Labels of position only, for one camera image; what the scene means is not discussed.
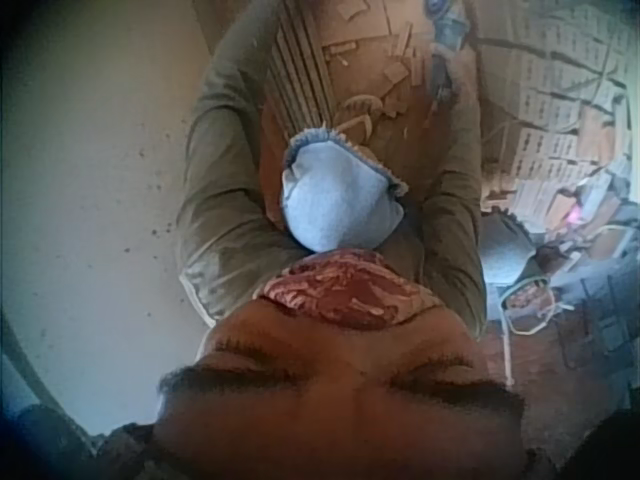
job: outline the eyebrow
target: eyebrow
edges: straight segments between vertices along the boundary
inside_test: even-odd
[[[212,367],[191,366],[171,372],[160,380],[160,395],[180,393],[209,393],[295,388],[304,379],[284,370],[219,370]]]

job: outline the forehead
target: forehead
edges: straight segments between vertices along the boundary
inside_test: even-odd
[[[508,467],[505,456],[517,459],[513,429],[501,420],[442,405],[418,407],[371,392],[351,403],[327,396],[309,402],[295,394],[252,401],[207,397],[183,396],[179,418],[173,425],[159,421],[156,432],[225,474],[302,472],[313,465],[313,472],[326,475],[350,471],[371,478],[374,471],[400,469],[407,478],[424,478],[493,472]]]

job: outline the wood scrap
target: wood scrap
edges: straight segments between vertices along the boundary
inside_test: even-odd
[[[337,103],[329,70],[326,63],[322,61],[322,47],[316,22],[309,10],[308,2],[286,0],[285,4],[298,32],[307,69],[312,72],[311,81],[315,85],[316,96],[320,99],[323,120],[329,125],[335,114]]]
[[[411,86],[419,87],[424,79],[424,58],[422,56],[411,58]]]
[[[387,96],[384,101],[384,113],[390,118],[396,118],[398,114],[404,115],[407,113],[409,106],[406,102],[403,102],[391,95]]]
[[[300,83],[304,98],[301,102],[304,104],[304,108],[309,111],[311,123],[305,125],[305,127],[320,127],[323,123],[323,119],[320,115],[320,107],[317,104],[316,96],[311,87],[310,75],[305,65],[305,60],[302,55],[299,41],[296,38],[297,32],[294,31],[293,19],[289,15],[286,8],[281,10],[280,15],[280,29],[286,42],[286,48],[289,50],[291,60],[293,62],[292,74],[297,77],[297,81]]]
[[[369,6],[364,0],[344,0],[336,7],[336,10],[348,22],[357,14],[369,10]]]
[[[342,64],[343,67],[349,66],[349,62],[347,62],[347,60],[342,55],[336,55],[336,58]]]
[[[287,76],[287,70],[282,59],[282,54],[278,46],[274,46],[271,55],[271,73],[277,86],[277,92],[281,96],[281,102],[276,105],[282,105],[287,115],[291,118],[293,134],[304,129],[305,118],[302,115],[302,108],[298,96],[294,92],[293,85]]]
[[[602,227],[607,225],[622,205],[622,201],[613,192],[607,192],[596,215],[580,232],[583,237],[591,238]]]
[[[265,90],[267,94],[267,101],[273,103],[273,111],[280,128],[288,138],[292,137],[297,133],[297,130],[294,127],[295,120],[291,117],[289,109],[284,105],[284,94],[276,83],[272,72],[267,73]]]
[[[384,69],[385,76],[396,85],[409,76],[409,70],[402,62],[395,62]]]
[[[616,130],[614,127],[605,127],[600,134],[598,143],[598,162],[601,167],[607,167],[613,162],[616,149]]]
[[[384,0],[384,3],[392,35],[399,34],[405,22],[411,19],[413,33],[420,33],[428,40],[433,38],[433,23],[424,14],[424,2],[420,0]]]
[[[603,119],[604,116],[600,110],[588,105],[582,106],[576,149],[579,159],[589,160],[597,156]]]
[[[358,44],[356,42],[347,42],[341,45],[331,45],[329,47],[329,53],[331,55],[340,55],[341,53],[350,52],[352,50],[356,50],[358,48]]]
[[[373,134],[373,122],[369,115],[361,115],[337,126],[336,130],[345,134],[353,144],[362,145],[367,143]]]
[[[595,238],[589,247],[589,257],[592,260],[608,260],[619,258],[629,244],[636,230],[633,228],[606,228]]]
[[[380,75],[364,89],[364,92],[371,94],[374,97],[384,98],[393,89],[394,84],[386,77],[386,75]]]
[[[310,9],[319,34],[319,45],[326,47],[336,43],[389,35],[389,26],[383,0],[367,0],[369,9],[345,20],[337,7],[344,0],[300,1]]]
[[[375,123],[382,115],[384,105],[382,100],[373,95],[355,95],[347,99],[338,109],[333,118],[334,125],[341,125],[352,118],[368,115]]]
[[[578,203],[575,197],[569,197],[558,192],[549,207],[544,220],[547,230],[556,230],[562,226],[563,220],[569,215],[573,207]]]
[[[279,74],[285,79],[285,81],[288,81],[293,88],[295,103],[300,108],[303,117],[303,123],[300,125],[300,130],[304,130],[305,128],[309,128],[313,125],[313,117],[311,116],[311,109],[306,101],[306,97],[302,89],[302,79],[298,75],[291,50],[289,49],[289,45],[287,44],[282,30],[278,31],[276,36],[276,48],[280,52],[282,58],[283,69]]]
[[[396,57],[403,57],[404,51],[407,49],[407,45],[409,44],[409,39],[411,38],[411,29],[413,28],[413,23],[406,22],[404,27],[402,28],[402,32],[398,36],[398,43],[396,44],[396,48],[394,51],[394,55]]]

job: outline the person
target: person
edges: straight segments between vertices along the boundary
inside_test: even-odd
[[[477,343],[472,53],[443,52],[452,140],[419,224],[405,218],[376,251],[310,255],[267,219],[258,179],[280,8],[253,0],[227,32],[189,133],[180,278],[212,328],[195,364],[162,379],[155,424],[124,427],[103,451],[126,434],[189,478],[520,478],[534,458],[524,402],[491,378]]]

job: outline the wooden board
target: wooden board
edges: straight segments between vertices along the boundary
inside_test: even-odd
[[[302,103],[304,103],[306,108],[309,110],[311,123],[308,126],[320,127],[322,125],[322,119],[320,118],[319,111],[320,109],[316,103],[316,99],[311,88],[309,72],[307,71],[307,68],[305,66],[299,41],[296,38],[296,32],[294,32],[294,26],[291,22],[291,16],[288,14],[287,9],[282,10],[280,25],[286,45],[291,52],[294,73],[297,79],[299,79],[300,85],[302,87],[302,92],[304,94],[304,100]]]
[[[302,89],[302,81],[298,76],[298,72],[296,71],[291,50],[286,43],[282,30],[278,32],[276,42],[277,49],[282,58],[282,66],[284,67],[282,70],[279,70],[279,72],[290,82],[291,86],[293,87],[293,93],[296,99],[295,103],[297,103],[297,105],[299,106],[303,117],[303,124],[301,125],[301,127],[305,128],[307,126],[311,126],[313,125],[311,109],[304,95],[304,91]]]
[[[318,26],[313,18],[311,10],[309,9],[309,3],[306,0],[295,0],[294,3],[296,3],[297,9],[291,8],[291,10],[295,10],[295,12],[299,14],[299,22],[297,22],[296,25],[299,26],[301,30],[304,30],[304,32],[301,32],[301,36],[306,37],[306,40],[309,42],[311,52],[313,53],[314,63],[312,66],[315,67],[318,72],[319,80],[322,84],[323,102],[327,104],[327,108],[329,110],[329,116],[326,121],[327,124],[330,125],[331,119],[336,112],[337,104],[333,84],[331,82],[331,77],[329,76],[329,70],[324,62]]]
[[[395,56],[403,57],[404,52],[407,49],[407,45],[409,45],[409,39],[411,38],[411,31],[413,29],[413,23],[406,22],[404,24],[404,28],[402,29],[402,33],[398,36],[398,43],[396,44]]]
[[[368,0],[369,10],[346,21],[338,11],[343,0],[308,1],[318,28],[320,44],[335,43],[389,35],[383,0]]]
[[[424,14],[423,0],[384,0],[384,3],[393,35],[400,35],[405,23],[412,22],[413,33],[433,38],[433,24]]]
[[[313,94],[316,99],[317,107],[320,112],[321,119],[326,122],[330,122],[333,117],[333,107],[330,106],[330,99],[328,98],[329,92],[325,88],[324,77],[328,80],[328,73],[324,61],[320,59],[319,63],[316,59],[316,52],[320,53],[318,47],[317,50],[313,48],[311,39],[309,37],[309,31],[307,24],[303,19],[302,13],[298,7],[296,0],[287,0],[285,2],[286,12],[289,15],[291,23],[295,30],[296,39],[300,45],[300,51],[303,57],[304,65],[306,67],[306,73],[311,82]],[[333,93],[330,81],[329,89],[331,90],[330,96],[333,99]]]

